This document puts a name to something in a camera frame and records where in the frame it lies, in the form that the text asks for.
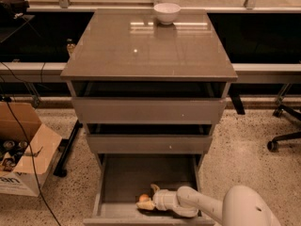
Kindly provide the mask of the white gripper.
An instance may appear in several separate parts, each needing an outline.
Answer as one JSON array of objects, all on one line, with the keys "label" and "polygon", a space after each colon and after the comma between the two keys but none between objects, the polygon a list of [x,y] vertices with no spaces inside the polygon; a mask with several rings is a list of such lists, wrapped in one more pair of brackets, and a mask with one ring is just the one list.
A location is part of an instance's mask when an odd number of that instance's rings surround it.
[{"label": "white gripper", "polygon": [[156,207],[160,211],[174,211],[179,206],[175,191],[170,191],[167,189],[159,190],[160,187],[156,184],[151,184],[150,188],[154,193],[152,201],[138,202],[136,206],[139,209],[152,211]]}]

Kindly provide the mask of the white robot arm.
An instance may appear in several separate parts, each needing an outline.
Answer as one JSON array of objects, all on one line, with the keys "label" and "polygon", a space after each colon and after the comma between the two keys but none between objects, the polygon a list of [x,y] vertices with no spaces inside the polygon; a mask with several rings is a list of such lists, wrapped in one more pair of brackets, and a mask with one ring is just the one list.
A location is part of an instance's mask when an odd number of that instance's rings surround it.
[{"label": "white robot arm", "polygon": [[176,191],[161,189],[156,184],[150,188],[153,197],[142,194],[136,203],[138,209],[171,210],[185,218],[193,218],[201,211],[221,226],[281,226],[261,195],[247,186],[231,187],[222,201],[190,186],[181,186]]}]

